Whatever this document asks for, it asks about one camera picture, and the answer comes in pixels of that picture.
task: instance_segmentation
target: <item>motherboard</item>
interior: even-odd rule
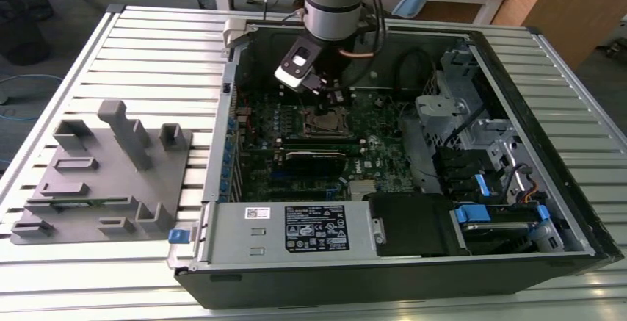
[[[362,201],[372,192],[414,192],[399,118],[415,106],[355,90],[316,112],[291,96],[242,97],[242,200]]]

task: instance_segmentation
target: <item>blue cable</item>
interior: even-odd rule
[[[4,115],[0,115],[0,119],[17,120],[17,121],[29,121],[29,120],[37,120],[39,117],[33,117],[33,118],[13,118],[13,117],[5,117]]]
[[[5,72],[1,72],[1,74],[4,75],[9,75],[8,78],[0,80],[0,84],[3,82],[7,82],[9,80],[15,80],[15,79],[21,79],[21,78],[28,78],[28,77],[40,77],[40,78],[48,78],[48,79],[55,79],[57,80],[59,82],[63,82],[63,78],[59,77],[59,76],[55,76],[55,75],[45,75],[44,73],[29,73],[29,74],[25,74],[25,75],[12,75],[11,73],[5,73]],[[0,115],[0,119],[5,119],[5,120],[17,120],[17,121],[29,121],[29,120],[37,120],[39,117],[33,117],[33,118],[13,118],[13,117],[7,117],[4,115]]]

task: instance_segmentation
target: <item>gray 3d printed holder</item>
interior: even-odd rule
[[[123,101],[103,101],[97,117],[111,129],[59,124],[60,147],[13,225],[13,244],[165,239],[192,131],[179,124],[144,129],[125,110]]]

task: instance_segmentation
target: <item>blue latch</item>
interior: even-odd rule
[[[540,215],[542,220],[551,218],[551,213],[548,213],[546,205],[538,205],[538,214]]]
[[[171,244],[189,244],[191,231],[185,229],[172,229],[168,233],[168,242]]]
[[[490,213],[486,205],[462,205],[455,210],[459,223],[490,222]]]
[[[488,189],[488,185],[486,183],[486,179],[483,178],[483,175],[482,174],[475,174],[474,178],[478,180],[479,188],[482,189],[482,195],[483,196],[490,196],[490,189]]]

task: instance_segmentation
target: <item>power supply label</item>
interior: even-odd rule
[[[351,250],[344,207],[287,206],[286,249],[291,253]]]

